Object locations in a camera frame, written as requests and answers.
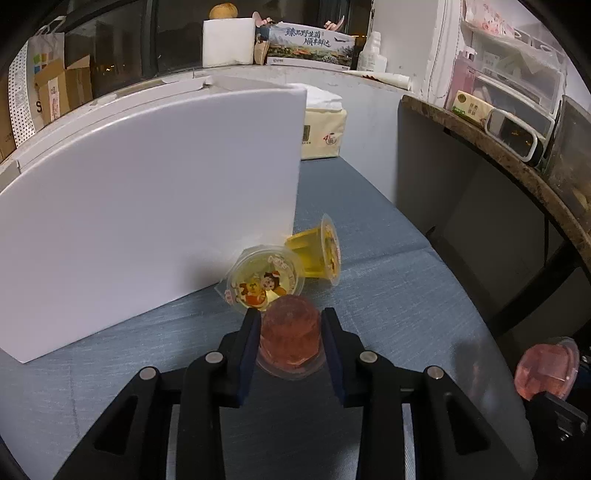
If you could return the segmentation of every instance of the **clear plastic lid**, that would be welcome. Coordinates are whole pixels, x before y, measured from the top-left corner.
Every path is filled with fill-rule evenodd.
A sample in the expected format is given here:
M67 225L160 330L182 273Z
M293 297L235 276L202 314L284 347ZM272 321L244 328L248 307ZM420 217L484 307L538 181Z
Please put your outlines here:
M305 275L301 259L284 247L247 248L217 285L217 292L237 311L265 311L284 295L299 295Z

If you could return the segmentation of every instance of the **yellow package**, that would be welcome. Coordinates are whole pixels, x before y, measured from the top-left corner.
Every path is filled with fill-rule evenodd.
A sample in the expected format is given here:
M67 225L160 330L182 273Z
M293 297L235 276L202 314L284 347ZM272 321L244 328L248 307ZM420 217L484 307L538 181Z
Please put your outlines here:
M307 109L301 159L338 157L347 111Z
M484 122L494 107L469 93L458 90L452 112L484 129Z

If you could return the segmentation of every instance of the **jelly cup lid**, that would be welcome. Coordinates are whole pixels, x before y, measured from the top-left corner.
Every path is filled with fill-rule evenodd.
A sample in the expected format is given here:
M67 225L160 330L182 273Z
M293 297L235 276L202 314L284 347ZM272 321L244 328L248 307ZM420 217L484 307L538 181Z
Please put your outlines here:
M527 349L515 370L515 389L531 400L548 391L565 400L579 371L579 349L574 340L562 337Z
M291 250L260 245L242 252L226 277L225 300L237 311L265 311L279 297L299 295L304 287L304 267Z
M322 216L320 222L320 238L322 241L324 272L333 287L336 287L340 280L340 245L336 227L327 214Z

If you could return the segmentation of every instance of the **cardboard box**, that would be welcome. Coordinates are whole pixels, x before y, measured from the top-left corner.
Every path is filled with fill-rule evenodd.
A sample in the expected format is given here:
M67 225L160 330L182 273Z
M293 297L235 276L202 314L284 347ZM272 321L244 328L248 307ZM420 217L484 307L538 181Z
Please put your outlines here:
M0 163L16 149L10 108L8 106L8 74L0 79Z
M35 74L35 87L41 101L41 116L45 125L74 108L92 100L90 56L64 70L61 60L47 64Z
M268 65L350 70L355 38L344 33L279 22L269 26Z

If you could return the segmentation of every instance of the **jelly cup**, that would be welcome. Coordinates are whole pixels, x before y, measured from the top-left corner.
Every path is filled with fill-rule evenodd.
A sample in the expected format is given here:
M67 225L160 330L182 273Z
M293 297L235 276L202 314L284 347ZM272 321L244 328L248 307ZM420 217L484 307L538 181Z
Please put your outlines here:
M573 339L539 343L521 357L515 371L515 389L526 400L548 391L565 400L579 371L579 349Z
M267 373L300 380L324 364L320 312L304 297L286 295L263 314L257 364Z
M289 237L285 241L285 246L301 258L306 277L325 278L330 280L333 286L339 284L339 237L328 215L322 216L319 226Z
M226 302L237 311L246 313L252 307L264 312L284 295L299 295L304 281L304 267L295 253L259 245L242 252L220 286Z

